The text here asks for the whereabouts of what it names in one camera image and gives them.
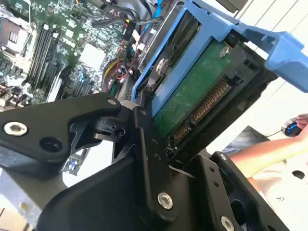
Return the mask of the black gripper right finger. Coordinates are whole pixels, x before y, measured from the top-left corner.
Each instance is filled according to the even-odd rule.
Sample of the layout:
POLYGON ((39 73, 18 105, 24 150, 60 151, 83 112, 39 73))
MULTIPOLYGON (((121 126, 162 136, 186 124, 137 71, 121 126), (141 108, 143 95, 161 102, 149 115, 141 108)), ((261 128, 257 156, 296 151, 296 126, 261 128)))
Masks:
POLYGON ((286 231, 275 214, 235 164, 221 153, 192 160, 202 220, 207 231, 286 231))

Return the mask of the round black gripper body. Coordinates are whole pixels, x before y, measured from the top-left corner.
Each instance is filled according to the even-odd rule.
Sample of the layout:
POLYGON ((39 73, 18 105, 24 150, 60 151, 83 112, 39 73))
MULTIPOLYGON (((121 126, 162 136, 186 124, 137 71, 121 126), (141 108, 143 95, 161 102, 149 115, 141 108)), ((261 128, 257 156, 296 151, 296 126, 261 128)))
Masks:
POLYGON ((135 199, 134 159, 113 164, 54 196, 41 212, 38 231, 203 231, 193 176, 172 168, 180 206, 167 227, 145 224, 135 199))

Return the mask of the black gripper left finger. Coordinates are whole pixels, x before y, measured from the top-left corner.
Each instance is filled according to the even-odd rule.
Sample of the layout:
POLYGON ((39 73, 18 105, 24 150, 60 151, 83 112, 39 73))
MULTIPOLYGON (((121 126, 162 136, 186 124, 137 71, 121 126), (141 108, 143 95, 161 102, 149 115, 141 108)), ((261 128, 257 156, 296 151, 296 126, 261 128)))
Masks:
POLYGON ((106 93, 44 103, 0 115, 0 165, 40 179, 53 177, 65 160, 84 147, 111 139, 99 119, 121 116, 119 160, 134 159, 135 202, 145 224, 167 227, 178 217, 172 176, 151 116, 135 106, 126 109, 106 93))

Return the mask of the person hand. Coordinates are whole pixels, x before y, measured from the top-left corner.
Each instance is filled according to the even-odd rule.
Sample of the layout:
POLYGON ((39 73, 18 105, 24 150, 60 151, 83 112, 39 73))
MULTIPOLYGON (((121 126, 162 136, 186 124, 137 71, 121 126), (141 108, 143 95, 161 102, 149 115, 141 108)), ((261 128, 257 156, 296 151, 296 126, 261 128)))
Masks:
POLYGON ((299 115, 296 118, 297 126, 301 129, 299 135, 296 136, 296 139, 301 142, 308 141, 308 115, 303 114, 299 115))

